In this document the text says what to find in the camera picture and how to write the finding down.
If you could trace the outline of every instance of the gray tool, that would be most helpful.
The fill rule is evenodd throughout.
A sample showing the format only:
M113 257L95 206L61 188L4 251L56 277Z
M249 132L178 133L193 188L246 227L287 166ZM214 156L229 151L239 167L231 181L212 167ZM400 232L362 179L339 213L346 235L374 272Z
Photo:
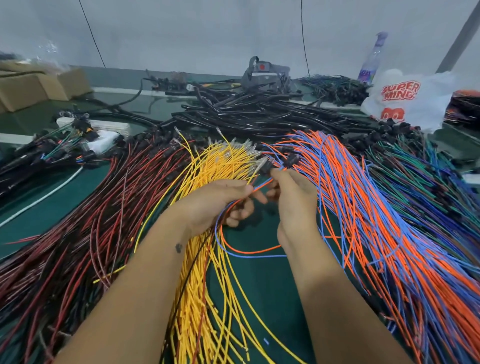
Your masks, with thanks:
M257 56L250 58L250 65L243 74L241 86L244 90L258 88L282 94L290 92L290 67L260 61Z

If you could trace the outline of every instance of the black cable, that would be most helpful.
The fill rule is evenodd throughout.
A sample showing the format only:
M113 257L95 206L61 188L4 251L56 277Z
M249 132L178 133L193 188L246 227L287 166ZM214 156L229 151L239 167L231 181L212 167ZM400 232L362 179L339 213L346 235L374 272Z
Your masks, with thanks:
M107 66L105 65L105 62L103 62L102 54L100 53L100 50L98 49L98 45L96 45L95 37L93 36L92 28L90 27L90 23L88 22L87 16L86 16L86 14L85 14L84 7L83 7L83 5L82 5L82 2L81 2L80 0L78 0L78 2L80 3L80 7L82 8L82 12L84 13L84 17L85 17L85 20L86 20L86 22L87 22L88 29L90 30L90 34L92 35L93 42L95 43L95 47L96 47L96 50L97 50L97 52L98 52L98 55L100 56L100 59L102 60L103 66L104 66L105 68L107 68Z
M303 41L303 53L305 54L305 62L307 62L307 72L308 72L308 76L310 77L310 69L308 67L307 51L305 49L305 38L303 36L303 0L300 0L300 21L301 21L301 39Z
M164 339L165 340L165 347L160 354L160 360L158 361L159 364L162 364L163 358L165 357L165 352L167 351L167 347L169 345L168 338L171 335L173 325L175 323L175 318L177 316L177 312L178 312L179 307L180 307L180 302L181 302L181 299L183 297L183 293L185 292L185 288L187 287L188 279L190 278L190 274L192 273L193 266L195 265L195 262L197 261L198 256L200 255L200 252L202 251L202 249L205 246L207 241L208 241L208 237L206 237L204 239L204 241L202 242L202 245L200 245L200 248L198 248L198 252L195 255L195 258L193 259L193 262L192 262L192 265L190 266L190 269L188 270L187 277L185 278L185 281L183 282L183 285L182 285L182 288L181 288L181 291L180 291L180 297L177 301L177 304L175 305L175 311L173 311L172 321L167 325L167 331L165 332L165 339Z

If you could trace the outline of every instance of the right hand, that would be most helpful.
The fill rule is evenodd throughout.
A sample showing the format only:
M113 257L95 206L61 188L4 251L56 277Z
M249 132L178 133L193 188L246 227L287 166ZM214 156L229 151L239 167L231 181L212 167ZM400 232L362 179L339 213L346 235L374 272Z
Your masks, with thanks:
M278 242L285 246L297 242L305 233L317 232L316 187L295 170L274 169L270 175L273 181L266 195L278 200Z

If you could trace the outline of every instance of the water bottle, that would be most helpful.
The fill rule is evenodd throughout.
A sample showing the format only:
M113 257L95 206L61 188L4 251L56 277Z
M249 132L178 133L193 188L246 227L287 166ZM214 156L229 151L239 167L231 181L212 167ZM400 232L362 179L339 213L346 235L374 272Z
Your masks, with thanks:
M367 57L367 60L361 67L358 79L362 82L365 82L367 85L372 84L375 73L380 66L380 51L382 50L382 46L384 45L385 39L387 39L387 37L387 32L380 32L377 34L377 41L375 42L375 47L373 47L372 51Z

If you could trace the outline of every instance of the plastic bag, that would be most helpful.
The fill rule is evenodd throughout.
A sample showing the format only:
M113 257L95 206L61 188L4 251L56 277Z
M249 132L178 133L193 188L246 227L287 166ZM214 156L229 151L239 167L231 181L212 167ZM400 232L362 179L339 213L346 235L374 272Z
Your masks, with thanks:
M424 76L388 70L369 89L370 95L360 109L377 120L406 121L419 126L424 133L432 133L442 127L455 89L451 72Z

